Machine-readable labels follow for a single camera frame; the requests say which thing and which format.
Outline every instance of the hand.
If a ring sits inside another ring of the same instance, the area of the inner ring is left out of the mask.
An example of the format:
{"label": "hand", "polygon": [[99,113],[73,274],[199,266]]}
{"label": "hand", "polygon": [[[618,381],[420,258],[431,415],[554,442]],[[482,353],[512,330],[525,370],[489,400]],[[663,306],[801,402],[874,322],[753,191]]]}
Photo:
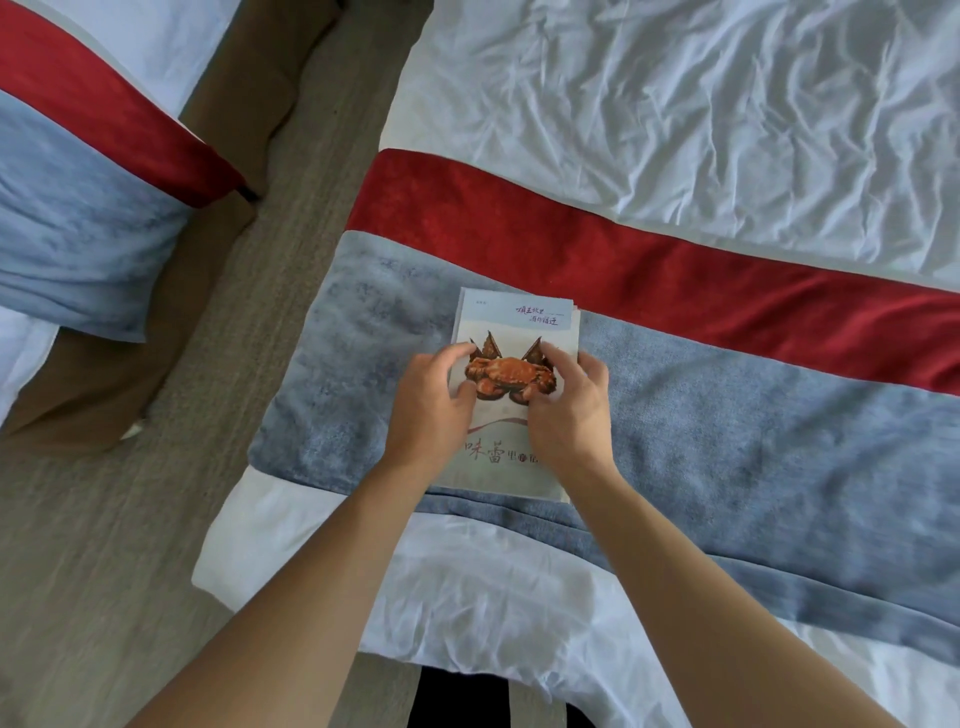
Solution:
{"label": "hand", "polygon": [[557,477],[615,470],[607,365],[586,352],[579,353],[578,363],[552,344],[541,346],[564,378],[564,392],[557,400],[537,392],[530,402],[534,454]]}
{"label": "hand", "polygon": [[419,353],[410,360],[396,388],[380,462],[413,468],[424,489],[467,439],[477,400],[476,384],[465,381],[452,398],[446,383],[457,359],[475,349],[476,345],[466,342],[443,347],[435,354]]}

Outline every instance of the left hand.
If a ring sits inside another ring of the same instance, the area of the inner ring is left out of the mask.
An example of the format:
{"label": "left hand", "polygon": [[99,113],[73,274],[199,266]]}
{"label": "left hand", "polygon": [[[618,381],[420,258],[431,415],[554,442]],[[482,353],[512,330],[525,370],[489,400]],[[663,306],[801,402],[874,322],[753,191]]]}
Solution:
{"label": "left hand", "polygon": [[435,354],[419,353],[410,360],[396,388],[387,444],[380,462],[409,467],[425,489],[467,439],[476,404],[476,384],[465,381],[451,397],[447,379],[454,363],[476,349],[451,344]]}

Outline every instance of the black trousers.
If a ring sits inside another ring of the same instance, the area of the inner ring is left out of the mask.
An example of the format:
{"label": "black trousers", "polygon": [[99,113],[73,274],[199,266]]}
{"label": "black trousers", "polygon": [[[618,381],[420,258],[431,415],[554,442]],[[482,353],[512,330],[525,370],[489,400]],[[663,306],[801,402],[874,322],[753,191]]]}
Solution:
{"label": "black trousers", "polygon": [[[495,675],[461,675],[435,667],[420,671],[417,696],[407,728],[510,728],[508,683]],[[567,728],[594,728],[572,705],[566,706]]]}

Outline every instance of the forearm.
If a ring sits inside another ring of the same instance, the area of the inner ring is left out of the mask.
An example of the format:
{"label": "forearm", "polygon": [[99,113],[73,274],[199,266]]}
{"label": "forearm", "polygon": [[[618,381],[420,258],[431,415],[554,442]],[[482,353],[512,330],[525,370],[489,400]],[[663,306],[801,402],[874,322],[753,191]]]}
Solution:
{"label": "forearm", "polygon": [[610,466],[564,486],[695,728],[897,726],[782,627]]}
{"label": "forearm", "polygon": [[326,725],[419,478],[374,468],[131,726]]}

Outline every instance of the blue-gray blanket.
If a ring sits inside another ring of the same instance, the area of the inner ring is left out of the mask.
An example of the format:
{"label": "blue-gray blanket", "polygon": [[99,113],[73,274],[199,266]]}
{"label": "blue-gray blanket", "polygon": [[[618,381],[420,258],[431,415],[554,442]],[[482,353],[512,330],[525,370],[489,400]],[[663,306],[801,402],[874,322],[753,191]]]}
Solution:
{"label": "blue-gray blanket", "polygon": [[[408,359],[449,341],[462,286],[508,289],[346,232],[251,464],[349,493],[382,451]],[[581,341],[611,366],[624,476],[771,612],[960,665],[960,398],[590,313]],[[434,487],[418,509],[609,567],[570,505]]]}

